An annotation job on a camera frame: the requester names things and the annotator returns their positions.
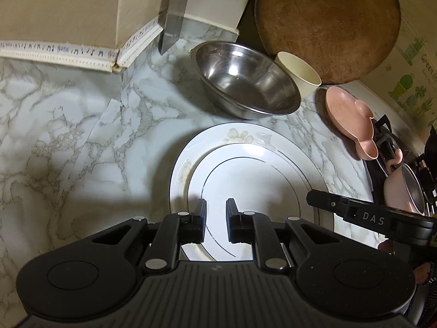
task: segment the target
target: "pale yellow cup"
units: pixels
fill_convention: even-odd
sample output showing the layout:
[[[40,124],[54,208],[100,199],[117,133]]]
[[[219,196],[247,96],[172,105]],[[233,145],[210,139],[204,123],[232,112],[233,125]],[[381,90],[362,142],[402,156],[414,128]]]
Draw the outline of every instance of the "pale yellow cup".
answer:
[[[301,99],[311,95],[322,84],[320,76],[311,65],[294,54],[281,51],[277,54],[275,62],[294,80]]]

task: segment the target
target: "cutting board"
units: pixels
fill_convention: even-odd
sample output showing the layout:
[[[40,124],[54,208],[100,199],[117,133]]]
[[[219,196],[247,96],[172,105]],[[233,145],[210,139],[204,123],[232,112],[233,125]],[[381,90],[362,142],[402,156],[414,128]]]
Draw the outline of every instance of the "cutting board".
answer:
[[[268,54],[293,53],[323,84],[357,80],[395,45],[398,0],[255,0],[254,17]]]

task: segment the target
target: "pink tray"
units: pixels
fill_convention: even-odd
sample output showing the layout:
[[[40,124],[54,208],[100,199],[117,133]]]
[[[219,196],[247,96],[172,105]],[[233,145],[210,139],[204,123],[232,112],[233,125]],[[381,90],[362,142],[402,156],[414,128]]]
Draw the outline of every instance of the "pink tray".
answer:
[[[326,92],[326,109],[332,123],[355,142],[355,149],[361,159],[378,158],[378,149],[373,138],[373,112],[361,100],[345,90],[331,86]]]

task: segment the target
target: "marble countertop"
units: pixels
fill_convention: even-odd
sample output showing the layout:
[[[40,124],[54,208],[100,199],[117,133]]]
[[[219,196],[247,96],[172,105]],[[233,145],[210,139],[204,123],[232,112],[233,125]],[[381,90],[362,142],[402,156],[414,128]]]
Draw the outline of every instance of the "marble countertop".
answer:
[[[15,279],[27,261],[135,215],[160,221],[182,147],[201,130],[236,121],[206,98],[189,59],[195,45],[179,40],[164,56],[152,52],[121,101],[96,72],[50,74],[0,59],[0,327],[25,316]],[[345,88],[372,97],[360,83]],[[325,92],[292,115],[254,123],[302,149],[329,191],[371,201],[353,142],[327,119]],[[340,218],[335,229],[373,247],[382,239]]]

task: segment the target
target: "white plate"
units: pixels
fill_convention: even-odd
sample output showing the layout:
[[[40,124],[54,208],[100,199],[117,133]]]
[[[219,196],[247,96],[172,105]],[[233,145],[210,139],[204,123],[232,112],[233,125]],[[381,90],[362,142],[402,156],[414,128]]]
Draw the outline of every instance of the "white plate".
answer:
[[[268,128],[250,123],[224,123],[199,133],[180,153],[170,180],[170,211],[172,213],[188,211],[188,187],[194,170],[202,159],[218,147],[231,143],[260,145],[282,157],[289,164],[293,164],[294,169],[303,175],[310,189],[327,191],[326,184],[312,161],[287,138]],[[209,218],[213,204],[207,203],[207,206],[207,218]],[[331,212],[313,209],[312,213],[314,223],[334,230],[334,218]],[[206,231],[205,240],[210,240],[209,236],[210,234]],[[183,250],[190,260],[215,259],[198,244],[186,244]]]
[[[273,222],[289,216],[314,222],[314,209],[305,199],[309,190],[300,169],[275,152],[255,144],[228,144],[213,150],[196,167],[188,188],[188,210],[194,212],[199,198],[206,200],[203,247],[215,260],[251,260],[249,244],[228,240],[226,200],[235,199],[240,212],[260,212]]]

